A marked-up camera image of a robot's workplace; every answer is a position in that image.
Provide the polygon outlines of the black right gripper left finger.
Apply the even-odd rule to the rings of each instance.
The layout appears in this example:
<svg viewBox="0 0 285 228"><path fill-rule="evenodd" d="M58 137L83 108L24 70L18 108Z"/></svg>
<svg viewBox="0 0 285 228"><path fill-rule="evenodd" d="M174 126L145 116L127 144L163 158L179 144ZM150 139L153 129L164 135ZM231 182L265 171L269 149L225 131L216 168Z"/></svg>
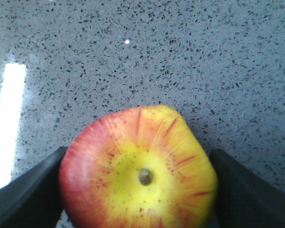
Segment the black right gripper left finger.
<svg viewBox="0 0 285 228"><path fill-rule="evenodd" d="M0 228L54 228L63 206L58 173L66 147L0 189Z"/></svg>

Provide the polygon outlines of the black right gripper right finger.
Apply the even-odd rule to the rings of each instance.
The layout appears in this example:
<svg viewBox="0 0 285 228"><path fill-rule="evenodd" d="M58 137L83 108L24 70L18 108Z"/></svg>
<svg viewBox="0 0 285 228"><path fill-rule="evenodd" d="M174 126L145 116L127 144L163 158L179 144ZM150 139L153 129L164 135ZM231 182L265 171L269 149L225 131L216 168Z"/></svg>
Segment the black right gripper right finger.
<svg viewBox="0 0 285 228"><path fill-rule="evenodd" d="M285 193L221 149L209 159L219 181L215 211L222 228L285 228Z"/></svg>

